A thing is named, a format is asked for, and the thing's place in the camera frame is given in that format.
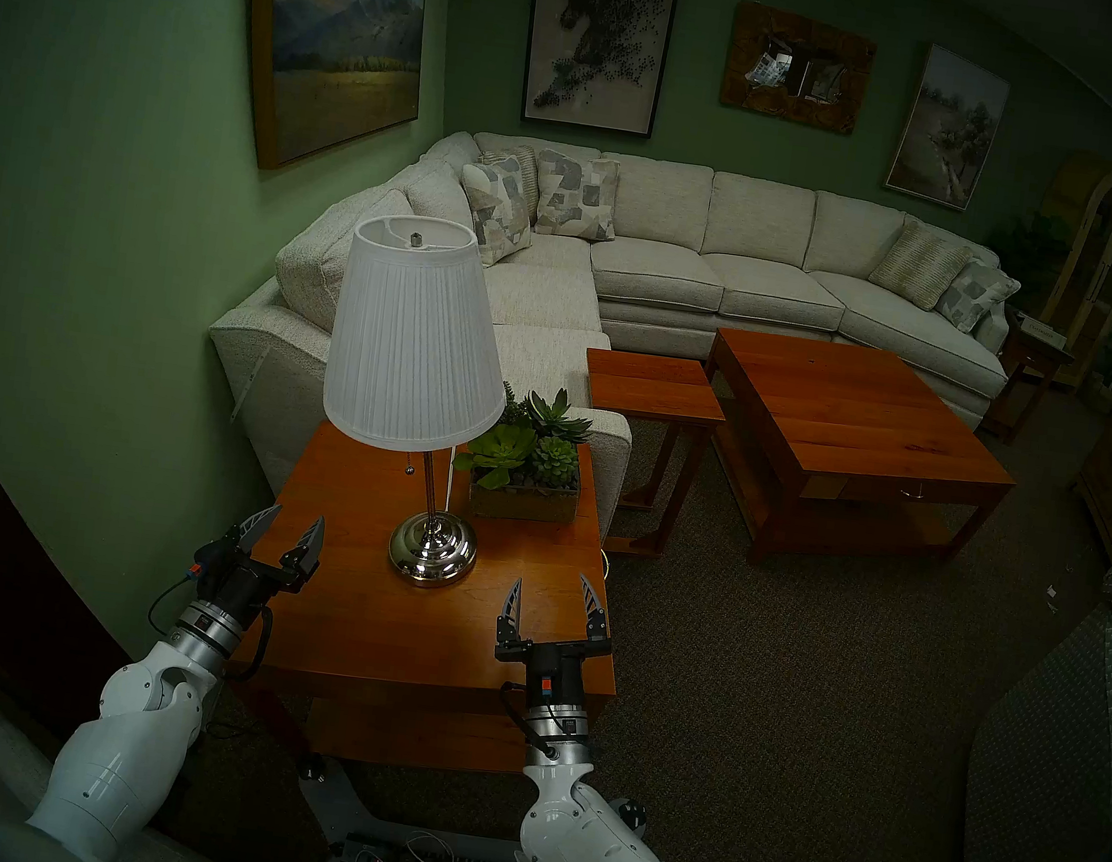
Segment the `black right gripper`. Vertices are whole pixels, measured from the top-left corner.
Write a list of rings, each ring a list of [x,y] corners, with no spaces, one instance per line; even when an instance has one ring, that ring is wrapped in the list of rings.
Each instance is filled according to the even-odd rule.
[[[586,616],[585,640],[535,643],[522,640],[522,577],[509,587],[496,620],[494,657],[525,666],[525,704],[528,712],[547,714],[549,709],[584,709],[583,662],[612,653],[607,613],[590,579],[580,574],[580,593]]]

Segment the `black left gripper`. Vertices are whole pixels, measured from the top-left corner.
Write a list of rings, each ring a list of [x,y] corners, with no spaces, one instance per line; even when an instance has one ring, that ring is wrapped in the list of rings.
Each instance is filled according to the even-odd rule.
[[[319,567],[326,525],[321,516],[282,553],[279,567],[248,556],[281,512],[282,504],[275,503],[236,524],[234,539],[211,541],[195,552],[190,572],[197,601],[221,610],[241,630],[251,628],[277,593],[301,591]]]

